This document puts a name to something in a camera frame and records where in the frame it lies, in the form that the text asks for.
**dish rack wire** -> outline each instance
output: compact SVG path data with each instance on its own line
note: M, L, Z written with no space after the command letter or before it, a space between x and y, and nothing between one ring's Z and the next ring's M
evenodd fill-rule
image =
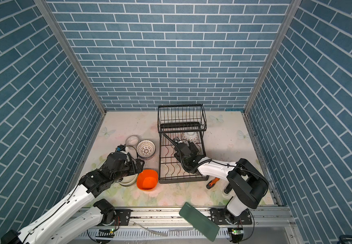
M208 176L186 172L174 157L176 153L171 139L181 136L184 132L197 132L199 154L205 155L203 134L207 129L206 114L203 104L160 105L157 126L160 135L159 183L180 183L208 180Z

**orange handle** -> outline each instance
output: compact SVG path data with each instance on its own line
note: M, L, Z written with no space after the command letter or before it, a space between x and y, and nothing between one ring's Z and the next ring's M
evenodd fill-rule
M219 181L219 178L215 178L213 179L208 185L211 187L213 186L215 183L217 183Z

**dish rack upper shelf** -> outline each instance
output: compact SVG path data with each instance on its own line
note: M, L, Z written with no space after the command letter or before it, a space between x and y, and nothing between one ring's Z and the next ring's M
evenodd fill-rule
M157 127L159 133L206 131L207 122L203 104L160 105Z

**blue brick wall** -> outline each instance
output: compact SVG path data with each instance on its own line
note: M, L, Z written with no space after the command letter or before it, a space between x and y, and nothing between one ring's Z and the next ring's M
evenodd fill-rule
M100 113L32 0L0 2L0 237L62 198Z
M289 2L48 1L107 110L243 109Z
M303 0L250 111L306 243L352 235L352 0Z

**green rectangular case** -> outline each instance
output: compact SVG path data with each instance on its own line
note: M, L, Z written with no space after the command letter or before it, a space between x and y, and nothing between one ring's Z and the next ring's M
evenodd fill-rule
M217 237L219 226L208 219L208 217L204 216L201 212L196 210L196 208L191 206L191 204L184 203L184 206L181 208L179 214L210 241L214 241Z

